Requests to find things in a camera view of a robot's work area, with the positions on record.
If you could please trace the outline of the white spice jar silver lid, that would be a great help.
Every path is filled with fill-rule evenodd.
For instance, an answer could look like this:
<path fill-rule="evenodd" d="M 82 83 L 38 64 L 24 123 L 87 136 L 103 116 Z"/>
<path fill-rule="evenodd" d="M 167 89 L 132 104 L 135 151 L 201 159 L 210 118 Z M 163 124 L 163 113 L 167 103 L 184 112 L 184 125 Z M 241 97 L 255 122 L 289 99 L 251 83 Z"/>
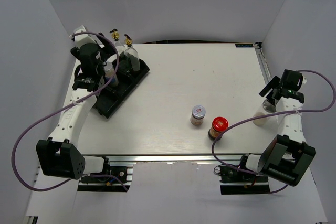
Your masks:
<path fill-rule="evenodd" d="M 104 66 L 104 72 L 105 72 L 105 80 L 109 81 L 109 86 L 116 87 L 119 84 L 119 80 L 117 75 L 115 74 L 114 66 L 111 62 L 106 61 L 106 64 Z"/>

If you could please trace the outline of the clear glass oil bottle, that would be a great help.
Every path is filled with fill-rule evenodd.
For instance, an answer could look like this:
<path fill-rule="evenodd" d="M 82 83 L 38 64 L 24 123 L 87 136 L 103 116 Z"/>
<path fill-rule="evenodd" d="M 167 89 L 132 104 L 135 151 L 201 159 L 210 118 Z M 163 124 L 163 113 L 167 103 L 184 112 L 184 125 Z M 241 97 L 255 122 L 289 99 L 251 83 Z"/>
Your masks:
<path fill-rule="evenodd" d="M 125 53 L 126 47 L 120 41 L 120 35 L 118 33 L 118 30 L 117 29 L 113 29 L 112 31 L 110 31 L 110 34 L 111 34 L 111 37 L 113 39 L 113 44 L 114 44 L 114 46 L 116 47 L 116 49 L 118 51 L 120 59 L 123 59 L 124 56 L 125 56 L 124 53 Z"/>

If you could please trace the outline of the glass bottle dark sauce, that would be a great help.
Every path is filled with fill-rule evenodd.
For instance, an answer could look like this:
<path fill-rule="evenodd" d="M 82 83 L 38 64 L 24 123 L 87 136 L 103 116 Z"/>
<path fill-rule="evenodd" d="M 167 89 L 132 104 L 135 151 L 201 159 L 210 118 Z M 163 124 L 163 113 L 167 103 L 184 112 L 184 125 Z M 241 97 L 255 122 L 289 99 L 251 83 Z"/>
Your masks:
<path fill-rule="evenodd" d="M 127 34 L 124 34 L 124 36 L 125 36 L 125 45 L 127 47 L 124 52 L 124 55 L 130 59 L 133 71 L 137 72 L 140 70 L 140 60 L 138 52 L 133 46 L 133 40 L 131 39 L 131 37 Z"/>

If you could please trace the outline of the red lid sauce jar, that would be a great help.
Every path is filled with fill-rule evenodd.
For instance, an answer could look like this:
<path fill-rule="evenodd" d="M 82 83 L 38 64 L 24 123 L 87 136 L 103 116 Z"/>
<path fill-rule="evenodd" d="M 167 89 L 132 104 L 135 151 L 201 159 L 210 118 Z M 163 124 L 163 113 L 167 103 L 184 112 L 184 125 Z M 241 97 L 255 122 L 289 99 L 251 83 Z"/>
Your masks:
<path fill-rule="evenodd" d="M 229 122 L 227 121 L 226 118 L 224 117 L 216 117 L 215 119 L 213 119 L 212 124 L 211 124 L 211 128 L 208 131 L 208 137 L 211 140 L 216 139 L 219 134 L 226 130 L 229 127 Z"/>

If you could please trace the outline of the small jar white label lid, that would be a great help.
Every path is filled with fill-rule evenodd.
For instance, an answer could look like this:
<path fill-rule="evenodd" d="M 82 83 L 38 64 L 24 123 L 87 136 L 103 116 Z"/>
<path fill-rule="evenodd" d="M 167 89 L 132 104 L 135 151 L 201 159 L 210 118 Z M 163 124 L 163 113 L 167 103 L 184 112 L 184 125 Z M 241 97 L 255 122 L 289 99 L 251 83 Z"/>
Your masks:
<path fill-rule="evenodd" d="M 192 113 L 190 117 L 190 122 L 195 126 L 200 126 L 203 123 L 206 110 L 201 105 L 196 105 L 192 108 Z"/>

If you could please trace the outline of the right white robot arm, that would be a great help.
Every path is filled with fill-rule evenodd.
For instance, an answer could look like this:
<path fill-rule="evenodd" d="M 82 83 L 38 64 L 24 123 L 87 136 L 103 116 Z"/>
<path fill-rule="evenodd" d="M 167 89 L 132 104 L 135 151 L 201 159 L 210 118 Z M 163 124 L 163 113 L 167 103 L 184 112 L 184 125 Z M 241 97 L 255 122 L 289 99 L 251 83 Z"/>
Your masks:
<path fill-rule="evenodd" d="M 278 113 L 277 134 L 261 155 L 247 154 L 238 166 L 238 177 L 247 182 L 256 173 L 266 175 L 290 186 L 296 186 L 316 151 L 306 143 L 302 130 L 302 109 L 305 101 L 299 91 L 304 81 L 301 73 L 285 70 L 281 77 L 273 77 L 260 91 L 264 97 L 262 105 L 255 113 L 253 123 L 263 126 L 267 116 Z"/>

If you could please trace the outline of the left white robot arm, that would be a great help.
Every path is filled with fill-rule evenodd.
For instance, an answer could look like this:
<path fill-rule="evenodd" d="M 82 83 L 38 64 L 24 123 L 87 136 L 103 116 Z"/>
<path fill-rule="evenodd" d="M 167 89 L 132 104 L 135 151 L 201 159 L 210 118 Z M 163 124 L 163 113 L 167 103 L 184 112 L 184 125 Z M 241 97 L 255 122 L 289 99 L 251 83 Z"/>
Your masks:
<path fill-rule="evenodd" d="M 47 140 L 40 140 L 36 152 L 46 176 L 80 179 L 93 173 L 101 182 L 110 178 L 111 168 L 103 157 L 83 156 L 77 149 L 80 132 L 89 111 L 105 84 L 105 62 L 116 50 L 104 42 L 76 44 L 70 51 L 80 65 L 75 69 L 69 108 L 64 110 L 56 128 Z"/>

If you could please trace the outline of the black compartment tray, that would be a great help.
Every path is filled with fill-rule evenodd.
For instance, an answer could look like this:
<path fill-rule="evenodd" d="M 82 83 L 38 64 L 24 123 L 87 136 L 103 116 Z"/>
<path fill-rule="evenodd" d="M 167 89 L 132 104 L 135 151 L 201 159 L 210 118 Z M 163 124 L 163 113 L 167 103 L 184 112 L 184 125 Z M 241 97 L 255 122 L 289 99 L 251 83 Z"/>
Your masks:
<path fill-rule="evenodd" d="M 130 60 L 125 57 L 120 60 L 116 74 L 118 85 L 113 87 L 110 83 L 104 88 L 93 106 L 100 115 L 110 118 L 149 72 L 150 68 L 142 59 L 139 59 L 139 63 L 140 70 L 133 71 Z"/>

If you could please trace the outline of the right blue table label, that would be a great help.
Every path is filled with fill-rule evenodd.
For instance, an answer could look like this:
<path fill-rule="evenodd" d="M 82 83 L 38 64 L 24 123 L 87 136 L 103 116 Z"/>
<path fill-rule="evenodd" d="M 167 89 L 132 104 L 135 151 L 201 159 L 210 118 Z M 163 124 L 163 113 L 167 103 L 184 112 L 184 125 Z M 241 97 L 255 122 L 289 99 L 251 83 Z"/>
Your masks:
<path fill-rule="evenodd" d="M 236 48 L 254 48 L 251 43 L 235 43 Z"/>

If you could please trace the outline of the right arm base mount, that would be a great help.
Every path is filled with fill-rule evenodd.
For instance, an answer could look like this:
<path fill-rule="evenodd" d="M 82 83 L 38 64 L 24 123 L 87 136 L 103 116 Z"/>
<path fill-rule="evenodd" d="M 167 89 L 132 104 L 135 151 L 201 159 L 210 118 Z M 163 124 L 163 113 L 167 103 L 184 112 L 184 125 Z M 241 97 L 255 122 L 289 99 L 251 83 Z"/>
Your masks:
<path fill-rule="evenodd" d="M 254 195 L 270 193 L 266 176 L 243 173 L 223 164 L 214 167 L 213 172 L 220 178 L 222 195 Z"/>

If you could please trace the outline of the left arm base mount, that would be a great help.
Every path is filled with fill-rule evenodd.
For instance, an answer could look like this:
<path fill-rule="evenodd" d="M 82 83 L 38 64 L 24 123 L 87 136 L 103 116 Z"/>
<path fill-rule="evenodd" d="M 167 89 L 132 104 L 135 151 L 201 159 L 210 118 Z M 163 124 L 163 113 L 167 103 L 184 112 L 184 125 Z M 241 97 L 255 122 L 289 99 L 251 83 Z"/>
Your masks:
<path fill-rule="evenodd" d="M 78 192 L 122 192 L 125 193 L 126 189 L 130 188 L 133 167 L 122 165 L 104 165 L 104 172 L 96 175 L 85 175 L 80 178 L 78 183 Z"/>

